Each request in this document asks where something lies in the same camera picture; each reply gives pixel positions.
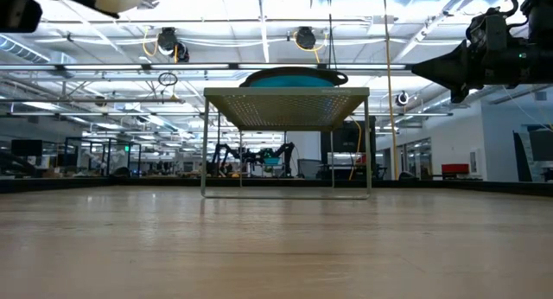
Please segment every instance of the perforated metal tabletop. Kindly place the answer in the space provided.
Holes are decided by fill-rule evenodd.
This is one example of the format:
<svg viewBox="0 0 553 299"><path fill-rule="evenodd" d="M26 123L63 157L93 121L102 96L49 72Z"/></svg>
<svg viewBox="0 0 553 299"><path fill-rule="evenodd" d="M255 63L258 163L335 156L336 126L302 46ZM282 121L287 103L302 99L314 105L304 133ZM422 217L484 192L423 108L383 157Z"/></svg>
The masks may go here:
<svg viewBox="0 0 553 299"><path fill-rule="evenodd" d="M206 88L204 96L240 130L330 131L369 96L369 88Z"/></svg>

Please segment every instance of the wooden floor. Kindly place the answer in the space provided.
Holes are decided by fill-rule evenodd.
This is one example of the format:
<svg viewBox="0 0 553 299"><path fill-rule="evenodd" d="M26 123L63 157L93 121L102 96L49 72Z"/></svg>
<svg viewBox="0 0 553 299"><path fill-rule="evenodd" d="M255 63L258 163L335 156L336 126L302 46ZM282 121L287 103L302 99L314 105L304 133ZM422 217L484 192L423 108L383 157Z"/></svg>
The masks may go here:
<svg viewBox="0 0 553 299"><path fill-rule="evenodd" d="M163 187L0 196L3 299L552 294L546 198L391 189L370 200L202 200L197 188Z"/></svg>

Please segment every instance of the ceiling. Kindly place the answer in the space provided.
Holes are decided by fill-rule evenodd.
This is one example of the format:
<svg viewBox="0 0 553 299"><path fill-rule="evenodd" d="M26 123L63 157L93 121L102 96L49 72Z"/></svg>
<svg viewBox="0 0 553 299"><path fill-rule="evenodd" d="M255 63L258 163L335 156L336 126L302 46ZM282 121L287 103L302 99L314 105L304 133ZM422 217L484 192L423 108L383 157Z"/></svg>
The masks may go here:
<svg viewBox="0 0 553 299"><path fill-rule="evenodd" d="M151 10L129 10L119 20L113 20L72 1L37 0L43 9L42 22L33 34L3 35L45 58L50 63L76 64L157 64L173 61L155 51L156 35L163 27L175 27L180 41L190 53L190 63L309 63L315 64L313 52L299 49L294 33L301 26L311 27L322 45L318 55L328 63L330 49L325 34L329 33L329 11L332 12L334 51L337 64L386 63L386 25L383 0L159 0ZM390 37L389 54L392 64L411 64L453 50L464 39L472 17L491 6L510 8L506 0L386 0ZM448 10L449 16L442 14ZM520 13L509 22L522 22ZM525 28L514 29L524 35ZM0 46L0 61L4 64L29 64L7 46ZM6 80L18 79L18 84L4 81L5 98L44 99L71 93L74 98L103 96L128 99L135 111L199 112L203 106L203 91L207 87L237 87L253 70L191 70L173 71L178 83L166 88L163 95L155 92L157 77L163 71L74 71L71 78L59 73L11 71L1 72ZM350 72L344 87L371 88L371 112L386 112L389 82L386 71ZM407 92L411 96L409 110L449 111L448 92L443 87L411 75L393 71L393 95ZM183 103L142 103L139 99L167 99L175 95ZM18 111L35 111L29 105L17 106ZM60 110L85 112L123 112L121 106L109 104L63 105ZM157 130L151 121L135 118L84 118L86 122L119 124L122 130ZM199 116L160 118L165 125L159 131L201 130ZM381 125L386 125L382 118ZM224 119L223 125L231 126ZM228 134L229 142L237 135ZM270 133L280 143L280 134Z"/></svg>

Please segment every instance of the shelf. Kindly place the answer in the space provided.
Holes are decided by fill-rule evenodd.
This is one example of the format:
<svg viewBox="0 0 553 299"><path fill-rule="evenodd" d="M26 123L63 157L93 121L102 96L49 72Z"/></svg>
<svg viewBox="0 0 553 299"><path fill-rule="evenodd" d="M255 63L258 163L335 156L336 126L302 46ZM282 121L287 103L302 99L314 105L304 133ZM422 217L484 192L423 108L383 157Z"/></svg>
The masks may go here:
<svg viewBox="0 0 553 299"><path fill-rule="evenodd" d="M206 88L204 96L239 130L331 131L369 97L369 88Z"/></svg>

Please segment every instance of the metal table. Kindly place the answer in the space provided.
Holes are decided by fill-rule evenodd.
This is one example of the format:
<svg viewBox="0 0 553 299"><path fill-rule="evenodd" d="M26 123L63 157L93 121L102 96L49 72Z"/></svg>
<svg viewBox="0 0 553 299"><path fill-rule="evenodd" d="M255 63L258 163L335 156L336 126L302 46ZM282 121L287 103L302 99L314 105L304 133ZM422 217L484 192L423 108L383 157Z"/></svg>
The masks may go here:
<svg viewBox="0 0 553 299"><path fill-rule="evenodd" d="M332 186L334 187L334 142L333 130L362 103L365 105L365 121L369 120L368 87L238 87L206 88L204 110L204 137L202 150L201 195L206 198L221 196L206 195L207 174L207 130L209 127L209 105L213 104L240 131L330 131L332 157ZM369 123L365 123L365 148L371 151ZM366 194L362 196L324 196L321 199L367 199L371 192L370 153L367 154Z"/></svg>

